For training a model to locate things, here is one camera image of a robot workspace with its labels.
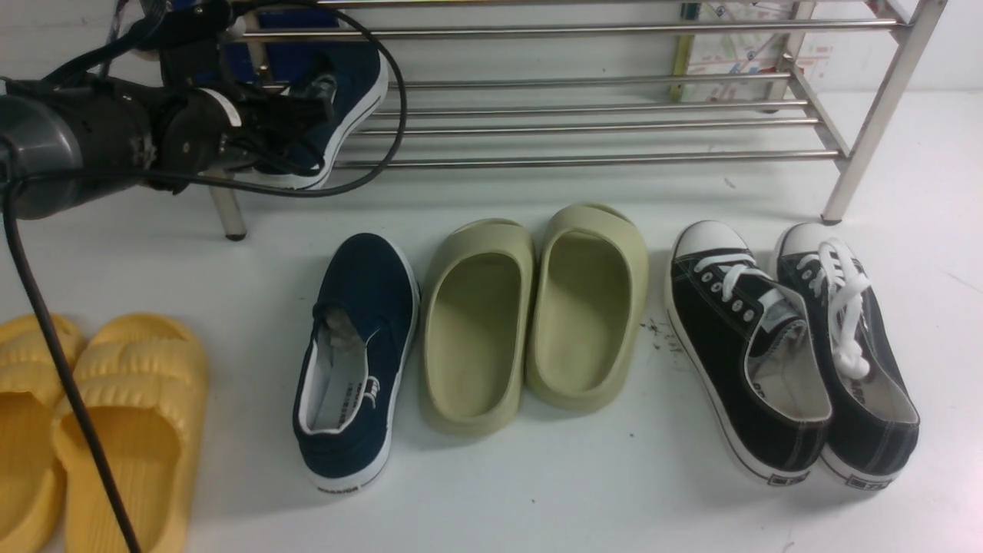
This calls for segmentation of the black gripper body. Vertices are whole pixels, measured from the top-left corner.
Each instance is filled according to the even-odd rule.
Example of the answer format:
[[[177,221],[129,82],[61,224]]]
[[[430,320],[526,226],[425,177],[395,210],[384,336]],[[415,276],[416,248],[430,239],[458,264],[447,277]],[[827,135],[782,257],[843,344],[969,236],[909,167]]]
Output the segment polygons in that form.
[[[257,171],[319,183],[330,169],[315,132],[338,122],[333,75],[302,78],[285,94],[251,84],[151,88],[151,169],[186,175]]]

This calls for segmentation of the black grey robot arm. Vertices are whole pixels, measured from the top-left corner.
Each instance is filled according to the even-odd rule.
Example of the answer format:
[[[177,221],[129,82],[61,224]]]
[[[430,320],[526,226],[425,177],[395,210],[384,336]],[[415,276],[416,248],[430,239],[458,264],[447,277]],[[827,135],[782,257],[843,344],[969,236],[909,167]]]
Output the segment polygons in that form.
[[[178,194],[208,171],[261,165],[313,176],[329,166],[313,143],[313,130],[334,122],[329,101],[238,81],[10,81],[2,183],[14,186],[15,216],[39,220],[137,185]]]

